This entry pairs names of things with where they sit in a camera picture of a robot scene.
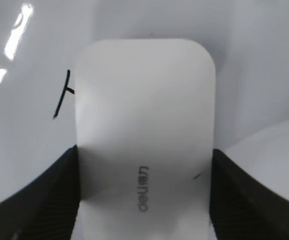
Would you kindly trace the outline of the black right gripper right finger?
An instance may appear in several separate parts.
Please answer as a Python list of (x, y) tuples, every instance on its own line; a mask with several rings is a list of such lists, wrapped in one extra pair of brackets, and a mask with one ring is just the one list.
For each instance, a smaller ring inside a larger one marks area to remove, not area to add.
[(289, 240), (289, 201), (214, 149), (209, 214), (219, 240)]

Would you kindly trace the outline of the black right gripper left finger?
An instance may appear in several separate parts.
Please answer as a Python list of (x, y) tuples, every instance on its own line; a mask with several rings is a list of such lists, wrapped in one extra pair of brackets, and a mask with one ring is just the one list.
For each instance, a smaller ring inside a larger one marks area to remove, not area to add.
[(0, 240), (69, 240), (81, 201), (78, 149), (0, 202)]

